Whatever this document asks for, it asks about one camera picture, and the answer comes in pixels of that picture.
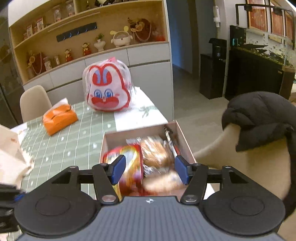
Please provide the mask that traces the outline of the round cake clear packet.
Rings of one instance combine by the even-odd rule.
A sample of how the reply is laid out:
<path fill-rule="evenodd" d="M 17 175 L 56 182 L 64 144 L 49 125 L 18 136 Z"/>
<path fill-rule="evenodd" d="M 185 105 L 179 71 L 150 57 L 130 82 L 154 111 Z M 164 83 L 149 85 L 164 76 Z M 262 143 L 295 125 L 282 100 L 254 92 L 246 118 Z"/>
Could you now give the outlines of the round cake clear packet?
<path fill-rule="evenodd" d="M 170 193 L 184 188 L 174 170 L 174 156 L 169 144 L 159 136 L 148 136 L 139 141 L 144 168 L 142 186 L 149 194 Z"/>

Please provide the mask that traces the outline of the black fish tank stand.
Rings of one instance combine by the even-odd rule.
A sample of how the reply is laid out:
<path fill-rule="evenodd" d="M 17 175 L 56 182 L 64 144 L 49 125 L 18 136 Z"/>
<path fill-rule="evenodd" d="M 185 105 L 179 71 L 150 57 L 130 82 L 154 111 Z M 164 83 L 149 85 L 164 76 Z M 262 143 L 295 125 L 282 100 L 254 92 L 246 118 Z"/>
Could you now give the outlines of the black fish tank stand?
<path fill-rule="evenodd" d="M 268 91 L 289 99 L 295 92 L 295 39 L 230 26 L 229 40 L 211 38 L 200 55 L 200 93 L 227 100 Z"/>

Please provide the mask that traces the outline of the black jacket on chair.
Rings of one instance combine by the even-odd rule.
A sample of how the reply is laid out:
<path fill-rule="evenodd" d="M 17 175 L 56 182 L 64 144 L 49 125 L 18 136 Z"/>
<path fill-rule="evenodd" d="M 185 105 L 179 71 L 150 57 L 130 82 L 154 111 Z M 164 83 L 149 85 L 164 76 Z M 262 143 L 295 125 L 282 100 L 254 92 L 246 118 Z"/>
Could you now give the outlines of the black jacket on chair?
<path fill-rule="evenodd" d="M 222 115 L 222 128 L 240 127 L 238 152 L 287 139 L 288 151 L 295 154 L 295 106 L 278 94 L 258 91 L 230 100 Z"/>

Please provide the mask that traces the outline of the beige chair left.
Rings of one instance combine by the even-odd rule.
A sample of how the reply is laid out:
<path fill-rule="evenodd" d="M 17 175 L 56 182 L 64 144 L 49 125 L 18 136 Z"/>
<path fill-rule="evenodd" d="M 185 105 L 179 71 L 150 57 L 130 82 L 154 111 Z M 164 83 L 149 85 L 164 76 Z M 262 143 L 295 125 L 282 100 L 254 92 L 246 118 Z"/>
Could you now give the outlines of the beige chair left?
<path fill-rule="evenodd" d="M 33 86 L 20 97 L 20 109 L 24 123 L 42 116 L 51 107 L 48 94 L 41 85 Z"/>

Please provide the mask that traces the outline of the orange tissue box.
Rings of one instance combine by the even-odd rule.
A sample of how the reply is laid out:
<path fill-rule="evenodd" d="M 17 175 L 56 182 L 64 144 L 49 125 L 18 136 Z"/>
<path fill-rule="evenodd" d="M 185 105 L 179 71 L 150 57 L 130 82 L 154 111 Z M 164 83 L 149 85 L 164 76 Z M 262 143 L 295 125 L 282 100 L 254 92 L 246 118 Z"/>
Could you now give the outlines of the orange tissue box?
<path fill-rule="evenodd" d="M 67 98 L 61 99 L 43 115 L 43 125 L 50 136 L 76 121 L 78 121 L 78 116 Z"/>

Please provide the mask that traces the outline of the white cabinet with shelves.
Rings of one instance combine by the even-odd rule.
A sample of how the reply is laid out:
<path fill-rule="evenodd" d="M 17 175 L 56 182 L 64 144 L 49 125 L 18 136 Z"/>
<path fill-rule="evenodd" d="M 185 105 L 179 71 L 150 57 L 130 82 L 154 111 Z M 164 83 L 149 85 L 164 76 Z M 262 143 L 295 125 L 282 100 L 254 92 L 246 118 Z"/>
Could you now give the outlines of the white cabinet with shelves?
<path fill-rule="evenodd" d="M 12 52 L 24 89 L 41 85 L 52 103 L 83 100 L 82 73 L 111 57 L 167 120 L 174 118 L 173 70 L 165 1 L 12 1 Z M 130 45 L 116 48 L 110 31 L 129 27 Z"/>

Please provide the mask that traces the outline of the black snack stick packet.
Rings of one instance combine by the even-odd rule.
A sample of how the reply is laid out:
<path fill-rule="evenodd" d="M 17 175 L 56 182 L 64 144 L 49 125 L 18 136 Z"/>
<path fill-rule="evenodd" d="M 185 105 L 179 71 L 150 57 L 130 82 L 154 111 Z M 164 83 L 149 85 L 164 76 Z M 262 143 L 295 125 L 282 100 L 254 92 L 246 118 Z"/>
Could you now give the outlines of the black snack stick packet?
<path fill-rule="evenodd" d="M 181 155 L 181 151 L 178 148 L 178 143 L 174 137 L 173 131 L 167 125 L 165 125 L 164 132 L 165 132 L 167 142 L 170 146 L 171 152 L 173 153 L 173 156 L 177 157 L 177 156 Z"/>

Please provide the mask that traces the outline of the pink open gift box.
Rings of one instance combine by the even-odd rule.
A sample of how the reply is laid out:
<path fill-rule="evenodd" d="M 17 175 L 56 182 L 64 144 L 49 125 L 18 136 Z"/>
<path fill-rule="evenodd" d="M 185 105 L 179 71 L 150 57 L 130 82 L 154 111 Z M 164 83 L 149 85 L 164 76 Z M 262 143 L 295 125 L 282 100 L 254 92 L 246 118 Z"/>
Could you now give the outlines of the pink open gift box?
<path fill-rule="evenodd" d="M 182 184 L 175 167 L 175 154 L 189 163 L 195 159 L 176 121 L 106 133 L 100 163 L 110 164 L 118 155 L 126 157 L 126 168 L 113 188 L 120 199 L 125 196 L 176 196 L 180 198 Z"/>

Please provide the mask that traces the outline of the green checkered tablecloth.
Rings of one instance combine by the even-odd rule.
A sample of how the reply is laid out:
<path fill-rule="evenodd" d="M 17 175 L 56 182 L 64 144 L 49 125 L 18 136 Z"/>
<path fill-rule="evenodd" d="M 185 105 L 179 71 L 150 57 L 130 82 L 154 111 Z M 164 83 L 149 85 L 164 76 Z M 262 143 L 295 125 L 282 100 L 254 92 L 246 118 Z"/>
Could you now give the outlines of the green checkered tablecloth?
<path fill-rule="evenodd" d="M 32 191 L 69 166 L 90 169 L 98 164 L 103 137 L 108 132 L 168 122 L 139 87 L 132 91 L 131 107 L 124 111 L 95 111 L 85 102 L 72 107 L 78 121 L 52 136 L 46 133 L 41 118 L 12 128 L 22 149 L 34 158 L 34 168 L 22 178 L 22 190 Z"/>

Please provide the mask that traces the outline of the dark red snack packet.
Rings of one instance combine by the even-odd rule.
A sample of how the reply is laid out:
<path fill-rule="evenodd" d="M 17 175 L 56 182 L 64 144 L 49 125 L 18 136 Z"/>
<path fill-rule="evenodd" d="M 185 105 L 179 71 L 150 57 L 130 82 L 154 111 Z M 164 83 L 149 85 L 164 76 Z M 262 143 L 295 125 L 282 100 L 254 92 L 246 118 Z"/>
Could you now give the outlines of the dark red snack packet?
<path fill-rule="evenodd" d="M 144 178 L 142 151 L 139 144 L 119 146 L 102 157 L 102 163 L 111 164 L 119 155 L 125 156 L 125 171 L 119 182 L 113 185 L 119 200 L 124 196 L 142 196 L 142 180 Z"/>

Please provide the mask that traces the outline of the red rabbit plush bag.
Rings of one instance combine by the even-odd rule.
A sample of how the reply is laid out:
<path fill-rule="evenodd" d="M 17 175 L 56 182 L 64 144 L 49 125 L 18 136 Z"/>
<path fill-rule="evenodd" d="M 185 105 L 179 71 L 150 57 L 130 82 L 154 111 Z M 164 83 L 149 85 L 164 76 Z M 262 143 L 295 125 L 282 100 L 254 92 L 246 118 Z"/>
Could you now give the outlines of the red rabbit plush bag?
<path fill-rule="evenodd" d="M 133 83 L 130 70 L 115 57 L 87 66 L 82 75 L 86 103 L 99 111 L 121 111 L 130 106 Z"/>

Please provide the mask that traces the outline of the cream cartoon tote bag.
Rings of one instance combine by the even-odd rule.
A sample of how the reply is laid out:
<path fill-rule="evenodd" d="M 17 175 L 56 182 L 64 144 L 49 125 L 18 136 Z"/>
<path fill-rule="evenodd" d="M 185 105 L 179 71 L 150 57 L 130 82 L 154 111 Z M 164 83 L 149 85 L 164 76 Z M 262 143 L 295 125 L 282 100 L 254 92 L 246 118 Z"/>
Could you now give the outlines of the cream cartoon tote bag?
<path fill-rule="evenodd" d="M 1 184 L 21 188 L 22 180 L 34 168 L 34 158 L 22 150 L 17 133 L 1 126 Z"/>

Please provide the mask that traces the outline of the white rabbit planter figurine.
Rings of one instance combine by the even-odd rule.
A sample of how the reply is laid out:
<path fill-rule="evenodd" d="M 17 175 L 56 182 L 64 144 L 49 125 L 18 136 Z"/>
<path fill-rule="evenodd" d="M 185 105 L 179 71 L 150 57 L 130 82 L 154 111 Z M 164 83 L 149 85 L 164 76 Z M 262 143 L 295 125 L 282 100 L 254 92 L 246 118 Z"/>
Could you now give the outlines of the white rabbit planter figurine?
<path fill-rule="evenodd" d="M 111 44 L 114 44 L 116 48 L 130 45 L 133 36 L 129 34 L 128 30 L 129 27 L 124 26 L 122 31 L 110 31 L 112 35 Z"/>

